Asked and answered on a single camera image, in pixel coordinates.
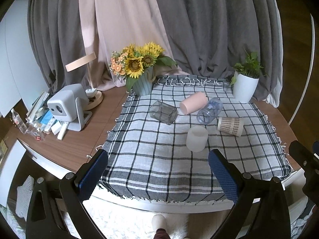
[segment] white flower pot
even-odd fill
[[[248,103],[256,90],[259,78],[254,79],[238,72],[235,72],[235,77],[236,82],[232,94],[239,102]]]

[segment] white frosted cup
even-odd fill
[[[180,102],[180,109],[184,115],[188,115],[205,107],[207,102],[208,98],[205,93],[197,92]]]
[[[217,130],[240,137],[244,128],[244,120],[241,118],[220,117]]]
[[[208,139],[208,131],[203,126],[191,127],[187,133],[186,146],[190,151],[203,151]]]

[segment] striped cloth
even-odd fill
[[[28,209],[34,187],[34,179],[30,175],[22,186],[17,187],[16,214],[27,220]]]
[[[205,149],[187,149],[187,131],[199,125],[194,112],[183,115],[179,103],[195,92],[223,103],[221,117],[241,117],[241,137],[217,130],[217,119],[205,126],[209,137]],[[178,116],[171,125],[150,117],[149,106],[157,100],[173,105]],[[198,202],[225,199],[208,165],[208,152],[218,148],[240,172],[257,179],[273,176],[283,180],[290,166],[267,117],[254,105],[237,102],[225,80],[197,76],[161,77],[147,96],[131,94],[103,149],[109,152],[101,183],[118,196],[149,200]]]

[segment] desk lamp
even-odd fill
[[[88,65],[88,63],[90,63],[91,61],[93,61],[95,59],[96,59],[96,55],[95,55],[95,52],[93,52],[89,55],[78,58],[77,60],[74,60],[73,62],[71,62],[65,66],[66,71],[70,72],[70,71],[73,71],[81,66],[87,65],[88,81],[89,81],[89,84],[91,86],[91,89],[86,90],[87,97],[89,98],[90,102],[86,107],[83,108],[83,110],[85,110],[85,111],[88,111],[88,110],[95,108],[103,100],[102,93],[100,91],[97,91],[93,87],[90,69],[89,69],[89,65]]]

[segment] curtain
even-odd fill
[[[173,57],[190,74],[225,78],[246,52],[265,75],[254,97],[265,99],[280,71],[275,0],[157,0]]]
[[[65,65],[86,55],[79,0],[29,0],[28,29],[31,47],[49,92],[81,83],[88,88],[87,67],[67,72]]]
[[[81,28],[87,53],[98,61],[90,64],[92,80],[98,90],[125,85],[112,72],[105,70],[112,51],[120,51],[130,43],[160,44],[173,58],[156,0],[79,0]],[[155,75],[187,74],[180,68],[160,67]]]

